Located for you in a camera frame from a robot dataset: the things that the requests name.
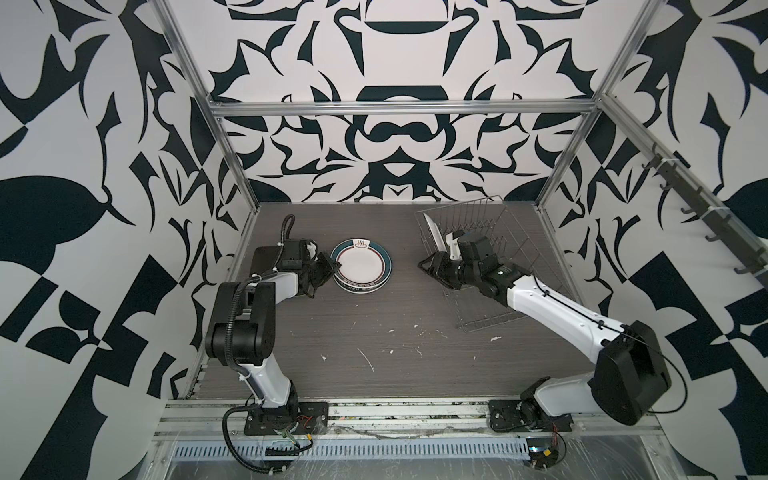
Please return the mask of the green rimmed lettered plate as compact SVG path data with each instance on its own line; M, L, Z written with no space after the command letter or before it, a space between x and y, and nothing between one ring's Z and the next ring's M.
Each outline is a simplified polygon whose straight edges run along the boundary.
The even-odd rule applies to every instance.
M389 281L389 279L385 279L370 284L357 284L354 282L345 281L340 275L334 275L333 279L335 283L345 292L359 295L376 292L377 290L383 288Z

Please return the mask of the dark square plate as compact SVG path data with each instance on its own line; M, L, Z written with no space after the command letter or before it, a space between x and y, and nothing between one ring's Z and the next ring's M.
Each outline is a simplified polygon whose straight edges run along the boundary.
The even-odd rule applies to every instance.
M277 274L277 263L281 255L278 245L257 247L249 268L249 280L267 281Z

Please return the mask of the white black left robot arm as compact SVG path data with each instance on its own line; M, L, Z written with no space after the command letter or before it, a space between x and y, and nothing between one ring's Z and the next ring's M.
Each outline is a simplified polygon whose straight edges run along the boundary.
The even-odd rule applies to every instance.
M247 386L261 418L293 422L299 416L294 383L274 354L277 306L312 298L340 267L312 240L283 240L258 247L248 276L218 288L204 350Z

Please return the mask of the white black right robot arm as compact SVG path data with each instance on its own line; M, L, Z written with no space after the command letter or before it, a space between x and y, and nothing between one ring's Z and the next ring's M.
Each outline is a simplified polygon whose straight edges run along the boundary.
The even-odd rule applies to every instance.
M654 330L594 312L547 286L533 272L500 259L490 240L472 231L437 243L418 267L443 287L473 287L566 340L594 366L590 373L543 378L520 397L513 428L537 429L571 414L605 414L632 426L668 392L672 379Z

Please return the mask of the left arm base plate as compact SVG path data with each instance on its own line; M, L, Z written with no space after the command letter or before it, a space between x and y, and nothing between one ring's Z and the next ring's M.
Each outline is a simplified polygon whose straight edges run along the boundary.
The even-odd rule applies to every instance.
M255 408L246 418L246 436L266 436L287 430L292 434L305 435L320 432L327 426L329 404L327 402L299 402L278 408Z

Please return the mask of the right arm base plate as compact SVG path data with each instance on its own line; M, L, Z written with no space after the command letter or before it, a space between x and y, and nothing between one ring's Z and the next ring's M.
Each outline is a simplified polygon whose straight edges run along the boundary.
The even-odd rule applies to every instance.
M491 400L488 402L489 427L497 433L571 432L570 414L550 416L533 400Z

